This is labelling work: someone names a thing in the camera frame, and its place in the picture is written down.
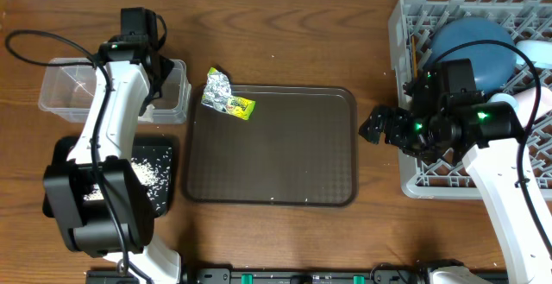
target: snack wrapper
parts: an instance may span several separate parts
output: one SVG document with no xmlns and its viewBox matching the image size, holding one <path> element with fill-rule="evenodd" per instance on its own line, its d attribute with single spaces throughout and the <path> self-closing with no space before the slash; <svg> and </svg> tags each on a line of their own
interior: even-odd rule
<svg viewBox="0 0 552 284">
<path fill-rule="evenodd" d="M 243 120 L 249 119 L 255 107 L 255 101 L 233 96 L 228 77 L 215 68 L 207 73 L 201 104 Z"/>
</svg>

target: blue bowl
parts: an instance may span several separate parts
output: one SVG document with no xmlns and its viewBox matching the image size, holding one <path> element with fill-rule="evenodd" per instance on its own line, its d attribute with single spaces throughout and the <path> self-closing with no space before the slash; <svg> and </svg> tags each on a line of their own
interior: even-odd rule
<svg viewBox="0 0 552 284">
<path fill-rule="evenodd" d="M 451 22 L 439 30 L 431 42 L 432 55 L 425 69 L 435 59 L 453 47 L 477 40 L 496 40 L 514 46 L 510 35 L 496 22 L 480 17 L 466 17 Z M 511 50 L 490 44 L 481 44 L 457 50 L 441 61 L 470 59 L 474 69 L 475 85 L 478 90 L 498 90 L 514 73 L 516 54 Z"/>
</svg>

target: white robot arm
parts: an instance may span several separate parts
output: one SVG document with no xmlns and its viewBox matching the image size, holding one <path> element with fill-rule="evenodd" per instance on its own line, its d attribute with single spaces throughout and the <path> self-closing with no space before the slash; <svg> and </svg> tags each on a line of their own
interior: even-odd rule
<svg viewBox="0 0 552 284">
<path fill-rule="evenodd" d="M 130 160 L 138 114 L 150 90 L 149 80 L 142 64 L 131 64 L 127 60 L 108 62 L 104 68 L 111 78 L 113 90 L 100 127 L 99 161 L 105 161 L 110 156 Z M 100 91 L 105 89 L 105 79 L 99 70 L 96 89 L 85 128 L 67 157 L 68 161 L 76 161 L 77 164 L 91 163 L 90 139 L 105 95 L 105 91 Z M 122 253 L 111 252 L 103 258 L 118 263 L 122 260 Z M 129 260 L 155 284 L 180 281 L 182 262 L 179 253 L 167 248 L 156 235 L 140 254 L 130 252 Z M 129 272 L 141 284 L 146 283 L 132 269 Z"/>
<path fill-rule="evenodd" d="M 462 163 L 481 192 L 506 262 L 511 284 L 552 283 L 550 260 L 518 186 L 516 139 L 490 141 L 488 148 L 473 146 Z M 525 176 L 531 200 L 547 236 L 552 238 L 552 216 L 544 201 L 525 151 Z M 430 274 L 432 284 L 488 283 L 464 267 L 439 268 Z"/>
</svg>

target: plastic dish rack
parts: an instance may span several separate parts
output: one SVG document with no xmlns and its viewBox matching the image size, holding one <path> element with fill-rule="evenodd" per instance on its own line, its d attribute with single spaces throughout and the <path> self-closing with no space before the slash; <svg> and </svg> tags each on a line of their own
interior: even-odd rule
<svg viewBox="0 0 552 284">
<path fill-rule="evenodd" d="M 504 27 L 514 42 L 552 41 L 552 0 L 399 0 L 389 18 L 392 69 L 397 78 L 398 104 L 408 108 L 410 97 L 403 83 L 412 78 L 411 37 L 416 42 L 417 67 L 431 56 L 431 38 L 439 28 L 462 17 L 478 16 Z M 543 86 L 552 88 L 552 72 L 538 69 Z M 527 66 L 516 66 L 504 92 L 516 93 L 531 84 Z M 533 127 L 528 145 L 536 180 L 546 200 L 552 200 L 552 112 Z M 460 163 L 426 164 L 398 152 L 403 192 L 420 199 L 481 199 L 474 182 Z"/>
</svg>

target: black cable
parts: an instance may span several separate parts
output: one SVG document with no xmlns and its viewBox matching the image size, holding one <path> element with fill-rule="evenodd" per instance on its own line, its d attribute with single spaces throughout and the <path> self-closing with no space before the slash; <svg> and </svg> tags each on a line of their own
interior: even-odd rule
<svg viewBox="0 0 552 284">
<path fill-rule="evenodd" d="M 161 47 L 163 47 L 163 45 L 165 44 L 166 35 L 168 34 L 168 32 L 166 31 L 166 24 L 165 20 L 163 20 L 163 16 L 157 15 L 157 18 L 161 21 L 161 25 L 163 26 L 163 35 L 161 36 L 157 44 L 157 51 L 159 51 Z"/>
<path fill-rule="evenodd" d="M 73 41 L 70 41 L 70 40 L 67 40 L 61 36 L 58 36 L 56 34 L 51 34 L 51 33 L 48 33 L 48 32 L 43 32 L 43 31 L 40 31 L 40 30 L 31 30 L 31 29 L 20 29 L 20 30 L 14 30 L 13 32 L 9 33 L 8 36 L 6 36 L 6 39 L 5 39 L 5 46 L 6 46 L 6 49 L 8 50 L 8 52 L 15 56 L 17 59 L 19 60 L 22 60 L 24 61 L 25 63 L 29 63 L 29 64 L 33 64 L 33 65 L 38 65 L 38 66 L 47 66 L 47 67 L 63 67 L 63 66 L 77 66 L 77 65 L 87 65 L 87 66 L 94 66 L 91 62 L 91 57 L 88 57 L 87 56 L 87 59 L 88 60 L 91 60 L 90 62 L 68 62 L 68 63 L 44 63 L 44 62 L 39 62 L 39 61 L 36 61 L 36 60 L 29 60 L 23 56 L 21 56 L 18 52 L 16 52 L 10 45 L 11 43 L 11 40 L 18 36 L 18 35 L 38 35 L 40 37 L 47 37 L 47 38 L 52 38 L 52 39 L 55 39 L 57 41 L 61 41 L 61 42 L 64 42 L 65 44 L 71 46 L 71 47 L 74 47 L 76 48 L 78 51 L 86 51 L 84 48 L 82 48 L 81 46 L 79 46 L 78 44 L 76 44 L 75 42 Z"/>
<path fill-rule="evenodd" d="M 380 264 L 378 264 L 377 266 L 373 267 L 372 270 L 370 271 L 370 280 L 374 280 L 374 276 L 376 275 L 374 272 L 376 270 L 378 270 L 379 268 L 381 267 L 384 267 L 384 266 L 387 266 L 387 267 L 391 267 L 393 268 L 393 270 L 395 272 L 397 272 L 397 275 L 398 277 L 400 278 L 400 280 L 404 283 L 404 284 L 408 284 L 408 281 L 403 277 L 402 274 L 400 274 L 400 272 L 397 270 L 397 267 L 395 267 L 395 265 L 393 265 L 392 263 L 389 263 L 389 262 L 382 262 Z"/>
<path fill-rule="evenodd" d="M 146 284 L 153 284 L 154 283 L 152 281 L 152 278 L 150 278 L 143 271 L 138 269 L 132 262 L 130 263 L 129 267 L 132 271 L 134 271 L 134 273 L 136 273 L 138 276 L 140 276 L 142 279 L 144 279 L 144 281 L 146 281 Z"/>
<path fill-rule="evenodd" d="M 535 81 L 535 90 L 536 90 L 535 102 L 533 103 L 533 110 L 531 111 L 529 121 L 527 122 L 527 126 L 524 131 L 524 136 L 522 137 L 522 141 L 519 143 L 519 148 L 517 149 L 517 158 L 516 158 L 517 177 L 519 180 L 519 186 L 521 187 L 521 191 L 524 195 L 525 204 L 529 209 L 529 213 L 533 218 L 533 222 L 535 222 L 536 229 L 538 230 L 538 233 L 540 234 L 541 239 L 543 240 L 544 245 L 546 246 L 546 249 L 548 250 L 550 257 L 552 257 L 552 243 L 550 242 L 548 236 L 546 235 L 546 231 L 544 230 L 541 220 L 538 218 L 538 214 L 536 214 L 535 206 L 533 205 L 533 201 L 531 200 L 531 197 L 529 195 L 529 190 L 527 189 L 527 182 L 529 182 L 529 180 L 526 179 L 524 175 L 525 145 L 527 144 L 527 141 L 531 136 L 533 124 L 535 123 L 535 119 L 536 119 L 536 113 L 538 111 L 538 105 L 541 102 L 541 81 L 539 79 L 538 72 L 536 71 L 535 66 L 533 65 L 533 62 L 531 62 L 531 60 L 527 57 L 527 55 L 525 55 L 523 52 L 519 51 L 519 49 L 517 49 L 516 47 L 510 44 L 507 44 L 502 41 L 480 40 L 480 41 L 472 41 L 472 42 L 464 43 L 458 47 L 453 47 L 447 52 L 438 56 L 433 63 L 437 63 L 439 60 L 443 59 L 445 56 L 453 53 L 456 50 L 460 50 L 464 47 L 471 47 L 479 44 L 492 44 L 492 45 L 497 45 L 497 46 L 510 49 L 511 51 L 519 55 L 522 59 L 524 59 L 525 63 L 527 63 L 527 66 L 529 67 L 531 74 L 533 75 L 533 80 Z"/>
<path fill-rule="evenodd" d="M 34 61 L 34 60 L 29 60 L 29 59 L 21 56 L 20 54 L 18 54 L 10 45 L 11 40 L 14 37 L 18 36 L 18 35 L 37 35 L 37 36 L 40 36 L 40 37 L 47 37 L 47 38 L 55 39 L 56 41 L 61 41 L 61 42 L 65 43 L 65 44 L 67 44 L 71 47 L 74 47 L 75 49 L 77 49 L 81 53 L 83 53 L 86 56 L 86 58 L 91 61 L 91 63 L 89 63 L 89 62 L 71 62 L 71 63 L 62 63 L 62 64 L 50 64 L 50 63 L 43 63 L 43 62 L 38 62 L 38 61 Z M 115 213 L 115 207 L 113 206 L 113 204 L 111 202 L 111 199 L 110 199 L 110 196 L 107 193 L 107 189 L 105 188 L 104 175 L 99 171 L 99 166 L 98 166 L 98 163 L 97 163 L 97 158 L 99 156 L 99 153 L 97 152 L 97 148 L 98 148 L 97 138 L 99 136 L 100 126 L 101 126 L 101 123 L 102 123 L 102 119 L 104 118 L 104 113 L 105 113 L 105 109 L 107 108 L 107 103 L 110 100 L 111 89 L 112 89 L 111 80 L 110 80 L 110 77 L 109 77 L 108 73 L 105 71 L 104 66 L 102 66 L 98 62 L 98 60 L 90 52 L 88 52 L 86 49 L 84 49 L 83 47 L 81 47 L 77 43 L 75 43 L 73 41 L 70 41 L 67 38 L 64 38 L 64 37 L 56 35 L 56 34 L 44 32 L 44 31 L 40 31 L 40 30 L 32 30 L 32 29 L 14 30 L 13 32 L 9 33 L 8 36 L 6 36 L 5 46 L 6 46 L 6 49 L 8 50 L 8 52 L 10 54 L 15 56 L 17 59 L 22 60 L 22 61 L 24 61 L 26 63 L 29 63 L 29 64 L 34 64 L 34 65 L 38 65 L 38 66 L 91 65 L 91 66 L 97 67 L 97 69 L 99 69 L 102 72 L 102 75 L 105 78 L 105 95 L 103 97 L 102 105 L 100 106 L 100 110 L 97 114 L 97 119 L 96 119 L 96 122 L 94 123 L 94 129 L 92 131 L 92 137 L 91 137 L 91 140 L 90 140 L 91 160 L 92 160 L 92 174 L 95 177 L 96 182 L 97 182 L 97 186 L 99 187 L 100 193 L 103 196 L 103 200 L 105 201 L 105 204 L 107 206 L 108 212 L 109 212 L 110 217 L 111 217 L 111 221 L 113 222 L 113 225 L 115 226 L 115 229 L 116 229 L 116 232 L 117 232 L 117 237 L 119 239 L 119 245 L 121 246 L 122 269 L 117 268 L 117 272 L 119 272 L 122 275 L 126 275 L 129 271 L 129 265 L 130 265 L 129 252 L 127 250 L 127 244 L 124 240 L 124 234 L 122 232 L 121 222 L 119 221 L 119 218 L 117 217 L 117 215 Z"/>
</svg>

